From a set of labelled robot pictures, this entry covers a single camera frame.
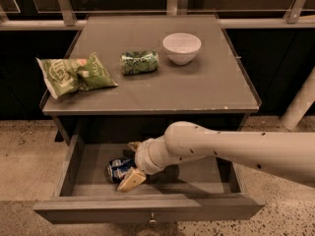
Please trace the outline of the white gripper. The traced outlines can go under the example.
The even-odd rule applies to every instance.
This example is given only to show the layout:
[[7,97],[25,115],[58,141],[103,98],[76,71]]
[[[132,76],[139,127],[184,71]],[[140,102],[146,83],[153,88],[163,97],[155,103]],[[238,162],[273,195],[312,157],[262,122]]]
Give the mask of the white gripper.
[[146,180],[147,175],[161,172],[165,165],[162,164],[162,154],[166,152],[163,138],[148,139],[144,142],[130,142],[127,147],[135,152],[135,163],[138,168],[131,167],[117,190],[129,192]]

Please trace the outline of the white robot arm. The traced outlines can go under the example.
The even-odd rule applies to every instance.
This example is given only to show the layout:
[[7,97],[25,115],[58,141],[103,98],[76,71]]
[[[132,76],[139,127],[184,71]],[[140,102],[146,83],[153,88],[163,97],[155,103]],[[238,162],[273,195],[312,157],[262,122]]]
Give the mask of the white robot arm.
[[156,139],[131,143],[135,165],[118,186],[129,192],[170,165],[215,156],[305,186],[315,186],[315,134],[228,132],[174,122]]

